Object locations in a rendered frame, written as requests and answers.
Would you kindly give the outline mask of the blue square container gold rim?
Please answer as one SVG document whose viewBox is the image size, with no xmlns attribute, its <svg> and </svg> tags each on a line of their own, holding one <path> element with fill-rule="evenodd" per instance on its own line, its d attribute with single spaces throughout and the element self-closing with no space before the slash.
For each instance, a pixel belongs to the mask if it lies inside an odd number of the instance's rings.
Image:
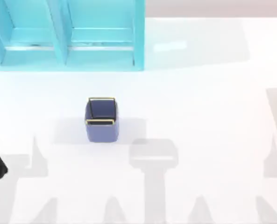
<svg viewBox="0 0 277 224">
<path fill-rule="evenodd" d="M 85 127 L 90 142 L 116 142 L 119 136 L 119 114 L 115 98 L 89 98 L 85 107 Z"/>
</svg>

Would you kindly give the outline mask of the light blue rack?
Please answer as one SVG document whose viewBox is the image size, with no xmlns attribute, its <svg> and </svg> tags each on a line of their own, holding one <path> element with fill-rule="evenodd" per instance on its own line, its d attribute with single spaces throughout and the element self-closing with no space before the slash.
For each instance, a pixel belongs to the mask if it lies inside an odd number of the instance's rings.
<svg viewBox="0 0 277 224">
<path fill-rule="evenodd" d="M 144 69 L 145 0 L 0 0 L 0 71 Z"/>
</svg>

